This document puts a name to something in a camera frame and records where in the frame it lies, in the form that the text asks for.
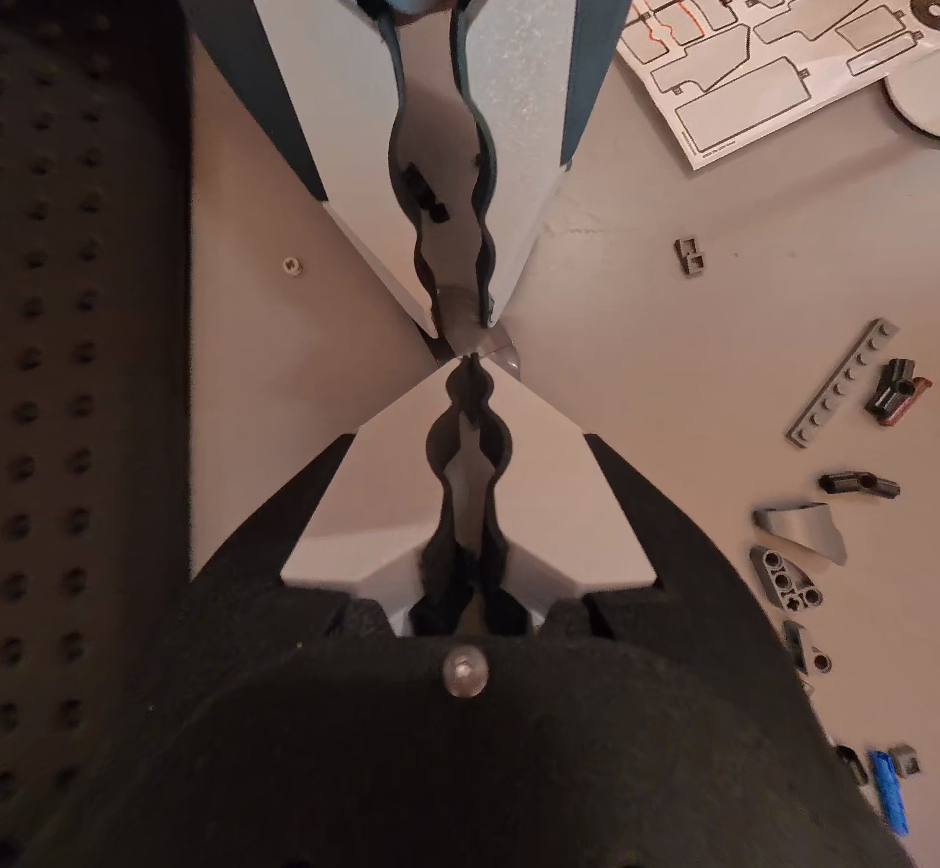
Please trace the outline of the lego sticker sheet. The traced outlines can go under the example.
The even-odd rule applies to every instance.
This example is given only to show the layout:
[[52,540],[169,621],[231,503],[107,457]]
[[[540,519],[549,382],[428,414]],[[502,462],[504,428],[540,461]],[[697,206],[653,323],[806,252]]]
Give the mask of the lego sticker sheet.
[[700,169],[938,45],[938,0],[633,0],[617,51]]

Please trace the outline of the white stand base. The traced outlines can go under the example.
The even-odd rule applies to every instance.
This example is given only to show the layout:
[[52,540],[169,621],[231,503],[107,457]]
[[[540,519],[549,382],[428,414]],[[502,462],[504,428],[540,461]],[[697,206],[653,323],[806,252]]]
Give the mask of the white stand base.
[[889,106],[910,128],[939,140],[939,55],[934,54],[888,74],[884,91]]

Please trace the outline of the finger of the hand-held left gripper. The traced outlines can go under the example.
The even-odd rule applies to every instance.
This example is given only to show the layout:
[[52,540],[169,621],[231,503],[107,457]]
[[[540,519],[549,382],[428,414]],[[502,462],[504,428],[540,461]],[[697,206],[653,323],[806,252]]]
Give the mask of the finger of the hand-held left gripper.
[[323,184],[324,207],[399,305],[437,338],[422,214],[400,166],[406,105],[392,16],[349,0],[253,0]]
[[577,0],[464,0],[452,16],[457,88],[476,124],[472,207],[481,324],[500,319],[566,164],[562,141]]

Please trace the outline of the grey domed lego assembly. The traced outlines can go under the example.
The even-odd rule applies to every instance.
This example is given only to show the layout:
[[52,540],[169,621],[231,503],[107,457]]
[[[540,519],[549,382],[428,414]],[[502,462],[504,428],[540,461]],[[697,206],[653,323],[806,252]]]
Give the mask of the grey domed lego assembly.
[[502,322],[493,327],[481,323],[476,294],[460,287],[443,287],[438,291],[437,306],[439,335],[432,338],[418,327],[436,366],[442,367],[455,357],[478,354],[522,380],[520,355],[509,331]]

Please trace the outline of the long grey lego plate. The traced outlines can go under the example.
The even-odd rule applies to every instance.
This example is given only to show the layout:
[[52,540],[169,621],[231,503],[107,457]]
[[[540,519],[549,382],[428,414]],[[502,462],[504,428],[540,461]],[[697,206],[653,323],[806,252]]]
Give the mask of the long grey lego plate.
[[899,326],[886,318],[870,321],[784,433],[784,438],[798,449],[807,449],[846,404],[898,333]]

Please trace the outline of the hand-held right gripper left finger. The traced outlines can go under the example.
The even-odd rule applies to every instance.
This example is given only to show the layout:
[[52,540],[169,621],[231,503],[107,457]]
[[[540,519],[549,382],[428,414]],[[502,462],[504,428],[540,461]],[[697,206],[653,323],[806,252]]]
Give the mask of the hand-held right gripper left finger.
[[290,588],[376,602],[413,633],[455,573],[447,467],[461,449],[467,365],[453,359],[363,424],[281,569]]

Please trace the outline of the dark grey curved technic beam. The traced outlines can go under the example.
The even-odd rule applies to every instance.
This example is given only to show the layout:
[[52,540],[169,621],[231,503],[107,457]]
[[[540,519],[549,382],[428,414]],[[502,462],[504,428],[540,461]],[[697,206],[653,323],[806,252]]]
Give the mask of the dark grey curved technic beam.
[[796,614],[816,609],[824,603],[820,588],[777,550],[755,545],[749,556],[762,590],[773,607],[787,614]]

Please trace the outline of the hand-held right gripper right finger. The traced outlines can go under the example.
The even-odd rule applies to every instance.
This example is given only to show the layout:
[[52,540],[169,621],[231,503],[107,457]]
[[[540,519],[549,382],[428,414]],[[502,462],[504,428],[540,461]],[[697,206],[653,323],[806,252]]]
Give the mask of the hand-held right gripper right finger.
[[470,359],[484,494],[486,627],[525,634],[552,607],[651,589],[657,573],[582,428],[487,358]]

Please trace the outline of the black connector with brown pin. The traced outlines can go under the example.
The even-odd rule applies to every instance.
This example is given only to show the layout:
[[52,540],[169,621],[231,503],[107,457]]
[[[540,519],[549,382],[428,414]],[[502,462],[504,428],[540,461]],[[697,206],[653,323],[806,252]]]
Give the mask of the black connector with brown pin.
[[882,368],[877,385],[864,404],[864,410],[882,428],[897,425],[915,402],[933,385],[930,379],[915,374],[916,363],[895,357]]

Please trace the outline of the grey curved lego panel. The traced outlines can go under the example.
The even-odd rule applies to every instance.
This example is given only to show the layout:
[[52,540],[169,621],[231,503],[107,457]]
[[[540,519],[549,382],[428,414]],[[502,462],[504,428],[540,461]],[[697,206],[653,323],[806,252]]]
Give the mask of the grey curved lego panel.
[[816,553],[829,562],[844,566],[848,549],[825,502],[808,502],[791,507],[762,507],[753,510],[754,523],[765,533]]

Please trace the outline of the black angled technic connector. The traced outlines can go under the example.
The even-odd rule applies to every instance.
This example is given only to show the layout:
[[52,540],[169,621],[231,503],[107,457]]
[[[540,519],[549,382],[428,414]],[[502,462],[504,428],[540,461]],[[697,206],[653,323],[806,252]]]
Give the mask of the black angled technic connector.
[[866,471],[842,471],[820,475],[817,486],[831,496],[859,494],[894,499],[900,495],[899,484]]

